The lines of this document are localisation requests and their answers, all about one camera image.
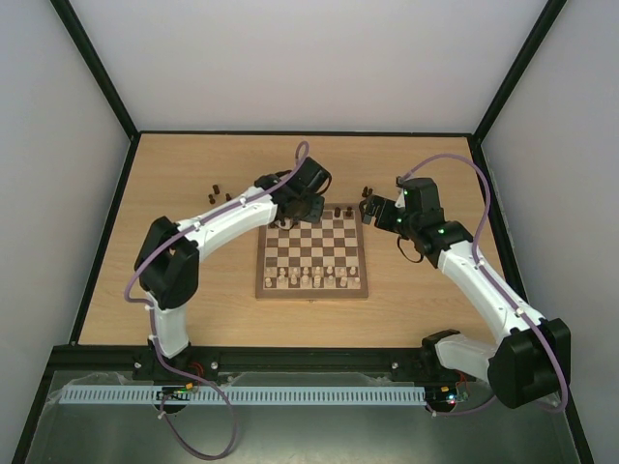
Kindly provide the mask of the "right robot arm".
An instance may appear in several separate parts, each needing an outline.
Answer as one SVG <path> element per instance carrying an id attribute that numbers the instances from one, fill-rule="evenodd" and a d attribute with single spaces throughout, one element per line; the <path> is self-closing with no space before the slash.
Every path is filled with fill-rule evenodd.
<path id="1" fill-rule="evenodd" d="M 447 221 L 430 178 L 398 181 L 395 200 L 365 188 L 359 204 L 365 224 L 411 242 L 421 259 L 450 279 L 485 320 L 495 342 L 483 343 L 447 330 L 424 339 L 424 372 L 435 379 L 452 370 L 487 383 L 495 397 L 515 409 L 556 393 L 569 399 L 571 333 L 523 300 L 485 260 L 473 235 Z"/>

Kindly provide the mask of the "wooden chess board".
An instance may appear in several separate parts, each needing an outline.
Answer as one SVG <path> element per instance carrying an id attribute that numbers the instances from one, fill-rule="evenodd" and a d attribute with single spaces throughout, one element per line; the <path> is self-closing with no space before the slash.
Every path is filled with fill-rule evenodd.
<path id="1" fill-rule="evenodd" d="M 340 217 L 334 217 L 334 209 L 340 208 Z M 352 207 L 353 216 L 345 217 L 347 207 Z M 368 275 L 365 257 L 363 224 L 357 206 L 352 203 L 327 204 L 321 220 L 317 223 L 290 220 L 281 228 L 262 226 L 258 232 L 255 297 L 258 300 L 363 300 L 368 297 Z M 326 288 L 325 269 L 334 267 L 335 287 Z M 309 267 L 310 287 L 302 288 L 301 275 Z M 322 286 L 313 287 L 315 267 L 323 268 Z M 358 268 L 361 287 L 338 288 L 337 268 L 346 267 L 348 278 L 351 267 Z M 299 286 L 278 288 L 279 269 L 297 268 Z M 270 277 L 273 286 L 264 286 L 264 278 Z"/>

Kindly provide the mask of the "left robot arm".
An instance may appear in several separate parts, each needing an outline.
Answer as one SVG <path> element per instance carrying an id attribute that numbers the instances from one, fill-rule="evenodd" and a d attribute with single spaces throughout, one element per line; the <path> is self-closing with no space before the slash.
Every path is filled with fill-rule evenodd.
<path id="1" fill-rule="evenodd" d="M 178 378 L 190 362 L 189 302 L 198 290 L 201 264 L 216 250 L 252 229 L 277 220 L 316 223 L 331 173 L 307 155 L 290 170 L 259 177 L 219 207 L 195 217 L 154 220 L 137 254 L 124 290 L 126 302 L 142 304 L 149 315 L 149 348 L 134 367 L 139 380 Z M 140 286 L 144 295 L 131 292 Z"/>

